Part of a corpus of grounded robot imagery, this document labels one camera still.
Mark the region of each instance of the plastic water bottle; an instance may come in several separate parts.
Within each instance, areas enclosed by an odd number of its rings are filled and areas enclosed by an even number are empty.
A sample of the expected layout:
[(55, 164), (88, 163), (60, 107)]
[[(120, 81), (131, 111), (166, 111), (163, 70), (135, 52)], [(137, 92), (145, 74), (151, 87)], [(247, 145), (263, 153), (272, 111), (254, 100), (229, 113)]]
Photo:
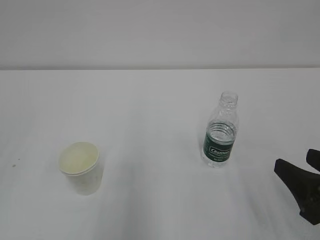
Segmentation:
[(237, 103), (236, 93), (223, 92), (209, 119), (201, 157), (210, 167), (222, 167), (230, 157), (239, 129)]

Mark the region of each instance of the white table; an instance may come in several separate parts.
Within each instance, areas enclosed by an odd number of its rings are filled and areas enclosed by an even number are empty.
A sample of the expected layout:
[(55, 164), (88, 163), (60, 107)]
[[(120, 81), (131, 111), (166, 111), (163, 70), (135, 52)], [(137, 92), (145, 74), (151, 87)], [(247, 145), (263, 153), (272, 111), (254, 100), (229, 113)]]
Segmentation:
[[(320, 149), (320, 69), (0, 71), (0, 239), (318, 240), (274, 173)], [(229, 164), (200, 158), (224, 90), (239, 95)], [(96, 144), (98, 192), (57, 168)]]

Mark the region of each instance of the paper cup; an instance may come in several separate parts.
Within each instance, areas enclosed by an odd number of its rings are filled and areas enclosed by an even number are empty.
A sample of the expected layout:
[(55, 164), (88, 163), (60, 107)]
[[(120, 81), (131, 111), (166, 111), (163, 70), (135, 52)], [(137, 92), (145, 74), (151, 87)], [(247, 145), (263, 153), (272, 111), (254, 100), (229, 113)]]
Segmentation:
[(103, 169), (98, 160), (99, 151), (95, 145), (76, 142), (62, 151), (59, 169), (78, 194), (90, 195), (101, 184)]

